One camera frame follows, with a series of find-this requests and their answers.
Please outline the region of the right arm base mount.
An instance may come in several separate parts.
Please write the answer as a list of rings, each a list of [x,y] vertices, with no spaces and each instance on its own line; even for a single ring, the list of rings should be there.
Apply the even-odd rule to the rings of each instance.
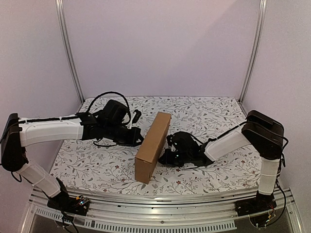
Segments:
[[[256,193],[254,198],[235,202],[238,216],[249,216],[251,224],[256,228],[264,228],[270,223],[275,214],[276,201],[274,194],[263,195]]]

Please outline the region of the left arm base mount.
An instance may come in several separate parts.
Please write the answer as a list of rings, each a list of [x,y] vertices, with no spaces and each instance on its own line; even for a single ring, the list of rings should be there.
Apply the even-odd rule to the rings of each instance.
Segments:
[[[66,213],[86,216],[90,205],[90,199],[83,195],[71,197],[65,191],[61,191],[55,197],[49,197],[47,206]]]

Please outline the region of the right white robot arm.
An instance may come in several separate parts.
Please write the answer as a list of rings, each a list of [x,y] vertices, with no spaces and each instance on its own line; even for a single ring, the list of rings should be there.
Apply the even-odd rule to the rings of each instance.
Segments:
[[[169,147],[158,161],[172,167],[188,163],[196,167],[209,166],[221,157],[251,145],[261,157],[259,195],[252,199],[251,207],[261,212],[270,204],[269,196],[274,191],[283,150],[288,142],[284,127],[278,121],[252,110],[244,122],[205,143],[184,131],[168,135],[166,140]]]

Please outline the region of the brown cardboard box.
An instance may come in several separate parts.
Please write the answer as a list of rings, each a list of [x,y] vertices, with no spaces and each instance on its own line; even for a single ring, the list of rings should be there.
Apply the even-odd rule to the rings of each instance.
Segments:
[[[148,184],[160,157],[171,121],[171,114],[158,112],[135,156],[135,180]]]

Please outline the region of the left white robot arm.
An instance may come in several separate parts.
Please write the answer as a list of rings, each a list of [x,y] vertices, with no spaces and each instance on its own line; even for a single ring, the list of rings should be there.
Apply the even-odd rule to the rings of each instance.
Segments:
[[[112,140],[115,145],[136,147],[144,138],[135,127],[141,111],[130,111],[129,105],[109,100],[102,110],[89,110],[70,116],[50,118],[20,118],[10,114],[3,131],[1,146],[2,167],[30,181],[40,188],[62,211],[72,207],[72,200],[65,195],[60,181],[48,174],[37,163],[26,157],[26,147],[58,140]]]

